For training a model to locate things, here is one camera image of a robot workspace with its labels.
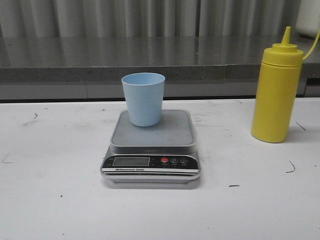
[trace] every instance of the yellow squeeze bottle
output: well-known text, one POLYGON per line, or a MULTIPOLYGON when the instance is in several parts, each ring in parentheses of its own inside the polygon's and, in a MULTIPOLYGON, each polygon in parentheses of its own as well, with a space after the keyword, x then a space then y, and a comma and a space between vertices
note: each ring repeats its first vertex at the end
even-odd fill
POLYGON ((287 138, 304 58, 289 43, 290 30, 287 26, 282 42, 264 50, 260 68, 251 134, 269 143, 287 138))

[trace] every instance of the bottle cap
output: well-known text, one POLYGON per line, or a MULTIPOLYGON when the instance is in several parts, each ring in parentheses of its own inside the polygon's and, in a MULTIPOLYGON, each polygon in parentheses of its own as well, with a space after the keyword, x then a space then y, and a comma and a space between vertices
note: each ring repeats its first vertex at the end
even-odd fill
POLYGON ((272 47, 264 50, 262 61, 266 64, 276 66, 294 67, 300 66, 303 61, 304 52, 297 45, 290 44, 290 30, 287 26, 281 43, 274 43, 272 47))

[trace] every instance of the corrugated metal wall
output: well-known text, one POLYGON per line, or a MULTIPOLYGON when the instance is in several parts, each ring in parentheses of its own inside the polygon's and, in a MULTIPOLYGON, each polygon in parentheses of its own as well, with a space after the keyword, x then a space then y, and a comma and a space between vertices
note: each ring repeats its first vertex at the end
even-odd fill
POLYGON ((300 0, 0 0, 0 37, 278 35, 300 0))

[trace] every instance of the red button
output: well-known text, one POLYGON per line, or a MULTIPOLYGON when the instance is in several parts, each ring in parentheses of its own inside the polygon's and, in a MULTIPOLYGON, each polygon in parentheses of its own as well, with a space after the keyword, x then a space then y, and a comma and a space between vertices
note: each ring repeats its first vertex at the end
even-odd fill
POLYGON ((169 159, 166 158, 166 157, 162 157, 162 158, 161 158, 161 162, 162 162, 162 163, 167 163, 167 162, 169 162, 169 159))

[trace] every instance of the button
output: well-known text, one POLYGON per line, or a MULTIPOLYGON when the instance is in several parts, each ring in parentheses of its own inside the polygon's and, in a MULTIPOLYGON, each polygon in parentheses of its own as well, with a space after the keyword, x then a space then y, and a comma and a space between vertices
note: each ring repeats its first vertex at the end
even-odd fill
POLYGON ((162 157, 161 158, 161 162, 162 163, 167 163, 167 162, 169 162, 169 159, 167 157, 162 157))
POLYGON ((176 162, 178 162, 178 159, 177 159, 176 157, 172 157, 172 158, 170 159, 170 162, 176 163, 176 162))
POLYGON ((186 164, 188 162, 188 160, 186 158, 180 158, 180 163, 182 164, 186 164))

